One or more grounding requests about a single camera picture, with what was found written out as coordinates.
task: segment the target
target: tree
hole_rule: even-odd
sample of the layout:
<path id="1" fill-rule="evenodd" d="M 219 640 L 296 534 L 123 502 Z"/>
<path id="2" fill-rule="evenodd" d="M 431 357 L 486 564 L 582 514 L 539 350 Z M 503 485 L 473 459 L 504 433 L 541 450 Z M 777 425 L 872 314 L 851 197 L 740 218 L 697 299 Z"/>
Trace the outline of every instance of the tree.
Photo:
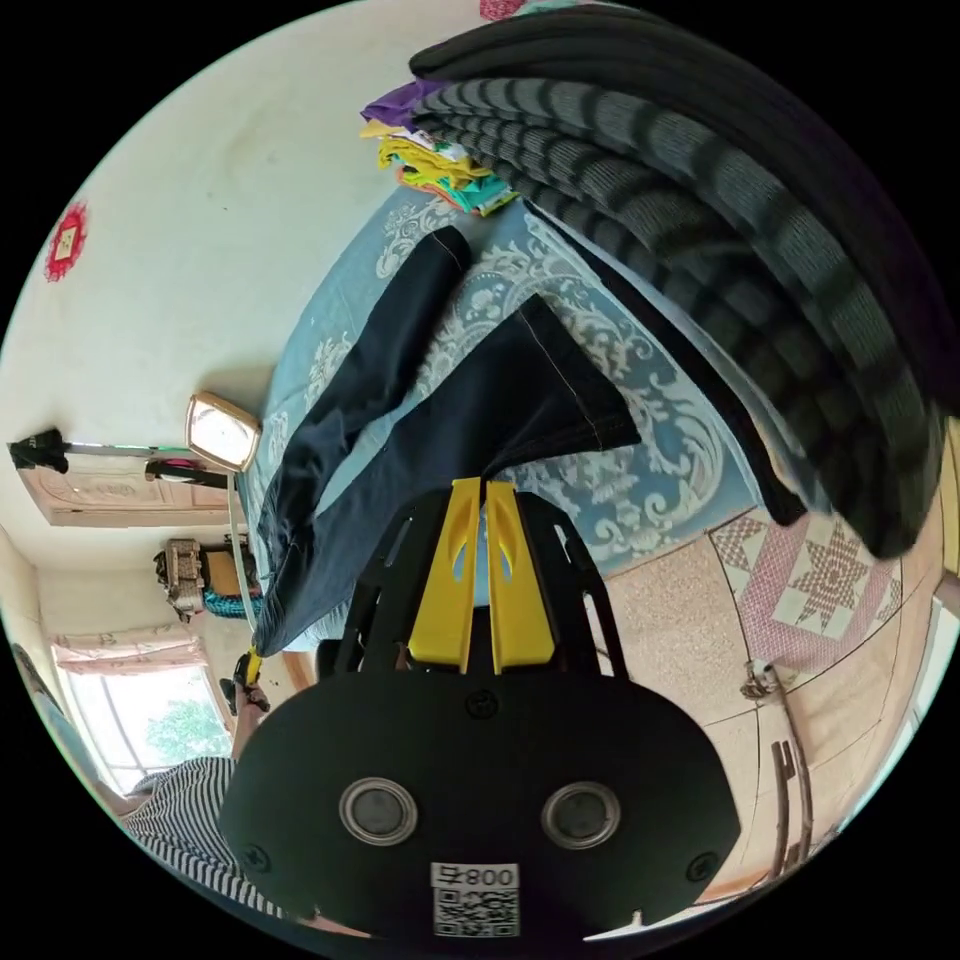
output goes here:
<path id="1" fill-rule="evenodd" d="M 151 719 L 147 724 L 147 743 L 168 764 L 230 753 L 227 732 L 202 700 L 171 701 L 160 720 Z"/>

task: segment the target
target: door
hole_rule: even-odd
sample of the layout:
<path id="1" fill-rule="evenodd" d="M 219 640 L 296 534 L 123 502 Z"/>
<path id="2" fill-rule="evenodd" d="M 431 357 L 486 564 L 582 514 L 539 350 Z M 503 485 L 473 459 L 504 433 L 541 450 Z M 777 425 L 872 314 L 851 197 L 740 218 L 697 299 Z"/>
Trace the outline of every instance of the door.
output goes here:
<path id="1" fill-rule="evenodd" d="M 226 490 L 147 480 L 144 458 L 71 453 L 68 459 L 65 474 L 47 467 L 19 471 L 51 526 L 195 527 L 230 522 Z M 240 500 L 234 496 L 237 517 L 242 518 Z"/>

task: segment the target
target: yellow bracket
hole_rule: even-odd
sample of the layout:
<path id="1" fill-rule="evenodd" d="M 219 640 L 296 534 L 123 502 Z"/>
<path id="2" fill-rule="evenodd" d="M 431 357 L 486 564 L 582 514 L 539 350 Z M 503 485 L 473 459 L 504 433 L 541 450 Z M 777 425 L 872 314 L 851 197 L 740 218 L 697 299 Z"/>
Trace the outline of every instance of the yellow bracket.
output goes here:
<path id="1" fill-rule="evenodd" d="M 487 564 L 494 672 L 549 663 L 553 635 L 512 483 L 487 484 Z"/>
<path id="2" fill-rule="evenodd" d="M 447 515 L 408 647 L 417 663 L 467 672 L 480 524 L 480 478 L 454 480 Z M 454 576 L 463 553 L 460 577 Z"/>
<path id="3" fill-rule="evenodd" d="M 251 647 L 247 653 L 246 686 L 252 687 L 257 682 L 260 675 L 260 667 L 263 664 L 263 658 L 256 652 L 256 648 Z"/>

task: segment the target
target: bed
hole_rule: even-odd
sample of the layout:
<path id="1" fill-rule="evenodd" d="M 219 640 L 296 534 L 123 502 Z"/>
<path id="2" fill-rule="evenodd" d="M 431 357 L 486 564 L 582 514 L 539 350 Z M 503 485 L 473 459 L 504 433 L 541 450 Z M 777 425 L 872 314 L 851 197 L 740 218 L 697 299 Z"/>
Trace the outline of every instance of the bed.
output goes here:
<path id="1" fill-rule="evenodd" d="M 423 236 L 446 225 L 457 227 L 470 241 L 474 264 L 440 318 L 414 387 L 399 408 L 366 428 L 333 476 L 316 513 L 348 488 L 393 424 L 534 293 L 546 300 L 620 390 L 642 443 L 525 464 L 498 479 L 510 480 L 564 509 L 606 577 L 758 504 L 742 455 L 712 406 L 653 337 L 591 281 L 589 271 L 549 225 L 520 202 L 481 219 L 460 213 L 439 198 L 400 188 L 324 278 L 274 370 L 261 411 L 260 447 L 239 484 L 264 589 L 270 570 L 257 525 L 264 492 L 290 436 L 349 352 L 404 258 Z M 476 602 L 483 604 L 485 555 L 479 560 Z M 345 614 L 345 606 L 331 611 L 287 650 L 306 652 L 321 640 L 338 636 Z"/>

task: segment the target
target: purple cloth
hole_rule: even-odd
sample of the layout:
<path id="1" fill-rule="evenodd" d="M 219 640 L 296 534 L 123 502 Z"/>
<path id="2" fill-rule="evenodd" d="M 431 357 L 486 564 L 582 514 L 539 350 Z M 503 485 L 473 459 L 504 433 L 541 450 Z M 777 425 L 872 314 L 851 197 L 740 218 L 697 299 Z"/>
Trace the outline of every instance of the purple cloth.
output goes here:
<path id="1" fill-rule="evenodd" d="M 449 80 L 413 80 L 385 93 L 360 111 L 364 120 L 379 120 L 389 127 L 413 126 L 413 108 L 428 94 L 449 86 Z"/>

